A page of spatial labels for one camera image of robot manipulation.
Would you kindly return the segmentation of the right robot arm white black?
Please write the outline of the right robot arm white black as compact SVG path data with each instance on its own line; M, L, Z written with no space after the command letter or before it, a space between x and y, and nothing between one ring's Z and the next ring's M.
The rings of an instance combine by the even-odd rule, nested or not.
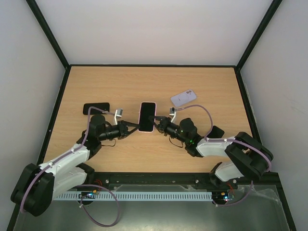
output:
M172 118L151 116L150 121L161 134L179 140L192 157L221 156L229 161L217 163L209 172L209 182L214 188L222 188L237 178L258 181L271 171L273 154L245 132L230 138L209 138L198 134L190 118L173 123Z

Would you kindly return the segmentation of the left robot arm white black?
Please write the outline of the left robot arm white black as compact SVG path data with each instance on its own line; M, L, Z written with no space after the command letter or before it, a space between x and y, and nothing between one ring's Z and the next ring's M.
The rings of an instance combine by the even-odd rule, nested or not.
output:
M10 200L22 212L41 215L57 196L93 181L94 169L86 161L98 153L102 141L124 139L138 128L138 124L124 120L111 125L103 115L88 117L87 129L69 150L48 162L30 163L23 169Z

